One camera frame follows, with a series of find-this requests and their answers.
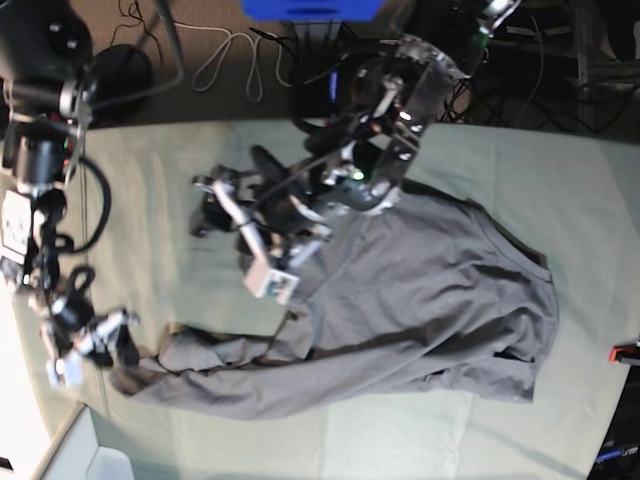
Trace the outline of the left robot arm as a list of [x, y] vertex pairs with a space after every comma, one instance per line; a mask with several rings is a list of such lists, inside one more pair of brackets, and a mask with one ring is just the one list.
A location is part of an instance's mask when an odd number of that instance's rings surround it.
[[348, 109], [308, 134], [305, 159], [286, 166], [255, 145], [249, 169], [219, 165], [193, 179], [203, 197], [189, 233], [237, 232], [243, 256], [289, 270], [332, 237], [337, 216], [390, 208], [454, 83], [473, 75], [516, 8], [409, 2], [393, 21], [391, 45], [354, 76]]

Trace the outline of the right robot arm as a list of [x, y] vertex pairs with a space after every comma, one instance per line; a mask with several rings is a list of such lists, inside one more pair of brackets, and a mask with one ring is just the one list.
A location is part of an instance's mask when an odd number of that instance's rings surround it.
[[[124, 308], [97, 311], [89, 297], [94, 268], [69, 272], [64, 256], [86, 254], [102, 236], [112, 193], [85, 151], [89, 129], [153, 93], [149, 69], [136, 72], [141, 51], [116, 45], [95, 52], [88, 27], [67, 1], [5, 1], [1, 5], [1, 100], [8, 111], [1, 170], [11, 180], [1, 201], [1, 274], [40, 317], [47, 367], [69, 383], [84, 362], [134, 366], [130, 333], [137, 317]], [[66, 188], [79, 169], [96, 179], [102, 210], [81, 242], [61, 233]]]

